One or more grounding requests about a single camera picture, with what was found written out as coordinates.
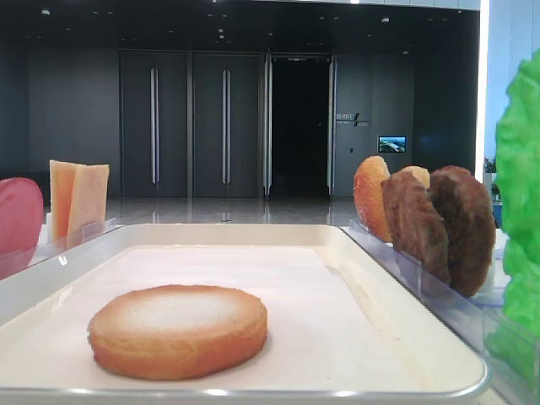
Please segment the round bread slice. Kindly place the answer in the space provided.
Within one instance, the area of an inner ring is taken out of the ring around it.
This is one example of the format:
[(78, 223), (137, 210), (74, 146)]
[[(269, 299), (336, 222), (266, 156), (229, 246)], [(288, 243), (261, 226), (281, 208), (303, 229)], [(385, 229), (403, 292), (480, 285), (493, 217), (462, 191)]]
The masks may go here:
[(170, 284), (120, 295), (88, 325), (95, 362), (153, 381), (204, 377), (256, 356), (267, 308), (240, 289)]

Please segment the green lettuce leaf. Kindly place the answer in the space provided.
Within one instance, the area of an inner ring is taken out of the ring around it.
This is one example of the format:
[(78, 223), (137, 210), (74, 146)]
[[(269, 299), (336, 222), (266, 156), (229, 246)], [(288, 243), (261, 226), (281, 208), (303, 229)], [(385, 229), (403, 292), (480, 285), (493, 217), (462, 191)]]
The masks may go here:
[(496, 184), (502, 229), (508, 236), (503, 268), (510, 276), (503, 313), (539, 339), (539, 55), (523, 61), (496, 127)]

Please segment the front bread slice in holder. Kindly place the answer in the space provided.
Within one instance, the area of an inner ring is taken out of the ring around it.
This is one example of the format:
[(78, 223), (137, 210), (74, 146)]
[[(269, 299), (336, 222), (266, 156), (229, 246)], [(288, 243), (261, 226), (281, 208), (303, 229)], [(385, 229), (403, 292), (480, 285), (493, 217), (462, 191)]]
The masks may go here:
[(381, 156), (365, 159), (354, 175), (354, 204), (360, 221), (385, 243), (392, 241), (386, 222), (382, 185), (390, 176)]

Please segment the bread slice in holder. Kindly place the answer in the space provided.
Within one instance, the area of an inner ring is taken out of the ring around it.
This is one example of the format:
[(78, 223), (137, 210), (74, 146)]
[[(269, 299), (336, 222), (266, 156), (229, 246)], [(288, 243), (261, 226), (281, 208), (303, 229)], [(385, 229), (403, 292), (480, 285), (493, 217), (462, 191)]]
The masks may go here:
[(427, 169), (416, 165), (410, 165), (399, 170), (399, 173), (410, 173), (419, 180), (425, 188), (429, 188), (430, 173)]
[(392, 241), (386, 222), (382, 185), (390, 176), (381, 156), (365, 159), (354, 175), (354, 204), (360, 221), (385, 243)]

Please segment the front brown meat patty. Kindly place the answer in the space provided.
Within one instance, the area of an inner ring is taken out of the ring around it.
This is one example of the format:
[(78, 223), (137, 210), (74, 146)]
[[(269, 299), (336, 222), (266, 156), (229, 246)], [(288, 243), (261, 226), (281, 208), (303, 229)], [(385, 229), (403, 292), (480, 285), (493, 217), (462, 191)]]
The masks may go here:
[(394, 248), (419, 260), (427, 273), (448, 285), (449, 239), (428, 188), (411, 170), (392, 174), (381, 186)]

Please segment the brown meat patty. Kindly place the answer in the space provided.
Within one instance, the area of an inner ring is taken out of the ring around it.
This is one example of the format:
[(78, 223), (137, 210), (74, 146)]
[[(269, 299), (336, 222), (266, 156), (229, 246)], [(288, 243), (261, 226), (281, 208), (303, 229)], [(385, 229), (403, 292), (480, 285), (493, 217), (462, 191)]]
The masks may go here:
[(392, 174), (381, 186), (394, 248), (419, 260), (427, 273), (448, 285), (449, 239), (428, 188), (411, 170)]
[(431, 173), (430, 195), (449, 239), (450, 286), (471, 297), (492, 262), (496, 227), (489, 193), (469, 170), (449, 165)]

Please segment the rear bread slice in holder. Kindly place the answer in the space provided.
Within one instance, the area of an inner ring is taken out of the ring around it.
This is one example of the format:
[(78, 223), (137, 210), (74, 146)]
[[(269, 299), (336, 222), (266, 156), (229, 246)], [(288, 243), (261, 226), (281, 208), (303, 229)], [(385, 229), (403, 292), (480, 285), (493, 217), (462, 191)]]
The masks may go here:
[(429, 188), (430, 173), (427, 169), (416, 165), (410, 165), (399, 170), (399, 173), (410, 173), (419, 180), (425, 188)]

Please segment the front pale cheese slice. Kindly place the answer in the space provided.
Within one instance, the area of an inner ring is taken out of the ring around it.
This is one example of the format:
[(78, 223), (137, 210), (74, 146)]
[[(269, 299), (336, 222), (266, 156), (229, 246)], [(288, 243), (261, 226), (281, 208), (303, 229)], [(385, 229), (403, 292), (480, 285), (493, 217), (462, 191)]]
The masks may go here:
[(109, 165), (79, 165), (75, 171), (67, 233), (104, 222)]

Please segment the clear acrylic cheese holder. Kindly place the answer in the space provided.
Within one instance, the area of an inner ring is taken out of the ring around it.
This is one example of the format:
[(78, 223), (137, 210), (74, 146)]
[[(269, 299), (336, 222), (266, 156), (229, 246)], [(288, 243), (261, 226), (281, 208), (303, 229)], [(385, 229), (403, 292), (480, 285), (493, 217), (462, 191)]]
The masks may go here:
[(57, 240), (53, 240), (52, 238), (52, 226), (52, 215), (51, 213), (48, 213), (46, 215), (46, 222), (41, 226), (38, 246), (36, 247), (34, 256), (30, 261), (31, 265), (61, 254), (75, 246), (80, 246), (87, 241), (93, 240), (98, 236), (118, 228), (119, 224), (117, 223), (116, 219), (86, 224), (79, 231)]

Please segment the rear orange cheese slice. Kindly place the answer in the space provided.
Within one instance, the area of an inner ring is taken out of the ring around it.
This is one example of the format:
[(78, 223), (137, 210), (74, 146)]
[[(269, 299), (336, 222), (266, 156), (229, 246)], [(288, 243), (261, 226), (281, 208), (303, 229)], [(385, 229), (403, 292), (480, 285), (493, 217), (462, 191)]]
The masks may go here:
[(73, 184), (79, 164), (50, 160), (51, 219), (53, 240), (65, 237), (73, 195)]

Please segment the red tomato slice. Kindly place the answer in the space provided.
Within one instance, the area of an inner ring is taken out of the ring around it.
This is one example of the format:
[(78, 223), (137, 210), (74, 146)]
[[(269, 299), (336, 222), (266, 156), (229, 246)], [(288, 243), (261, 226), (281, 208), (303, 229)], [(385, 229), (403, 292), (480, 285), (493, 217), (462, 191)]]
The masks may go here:
[(41, 189), (28, 178), (1, 180), (1, 254), (37, 246), (44, 216)]

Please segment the clear acrylic tomato holder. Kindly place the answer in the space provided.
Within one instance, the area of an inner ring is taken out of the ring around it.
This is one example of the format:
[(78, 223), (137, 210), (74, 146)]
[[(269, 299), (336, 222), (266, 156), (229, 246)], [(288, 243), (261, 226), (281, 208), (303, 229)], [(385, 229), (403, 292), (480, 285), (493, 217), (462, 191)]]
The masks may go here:
[(34, 257), (36, 247), (2, 254), (0, 257), (0, 278), (5, 279), (25, 270)]

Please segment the white serving tray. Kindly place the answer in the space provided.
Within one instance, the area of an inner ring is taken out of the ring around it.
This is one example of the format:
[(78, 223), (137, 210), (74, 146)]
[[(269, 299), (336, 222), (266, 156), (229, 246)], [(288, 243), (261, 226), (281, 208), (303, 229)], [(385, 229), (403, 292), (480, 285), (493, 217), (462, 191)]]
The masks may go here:
[[(259, 297), (265, 348), (201, 380), (103, 371), (90, 318), (120, 294), (164, 284)], [(127, 225), (1, 283), (4, 404), (474, 404), (490, 377), (476, 352), (328, 225)]]

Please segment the clear acrylic patty holder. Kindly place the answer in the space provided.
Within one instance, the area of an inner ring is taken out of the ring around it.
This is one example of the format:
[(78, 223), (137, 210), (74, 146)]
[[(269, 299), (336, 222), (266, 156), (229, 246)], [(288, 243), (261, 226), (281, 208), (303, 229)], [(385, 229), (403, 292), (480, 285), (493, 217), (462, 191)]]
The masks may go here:
[(503, 304), (503, 289), (495, 285), (493, 268), (480, 291), (467, 298), (424, 271), (414, 257), (396, 249), (392, 253), (398, 278), (428, 309), (463, 339), (483, 337), (483, 312), (498, 312)]

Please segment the small wall display screen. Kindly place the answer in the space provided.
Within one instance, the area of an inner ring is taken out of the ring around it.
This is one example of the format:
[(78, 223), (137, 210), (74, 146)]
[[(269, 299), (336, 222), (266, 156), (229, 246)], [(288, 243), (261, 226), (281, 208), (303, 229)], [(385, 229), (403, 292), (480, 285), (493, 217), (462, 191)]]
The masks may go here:
[(380, 154), (403, 154), (406, 152), (407, 138), (405, 136), (379, 136), (378, 152)]

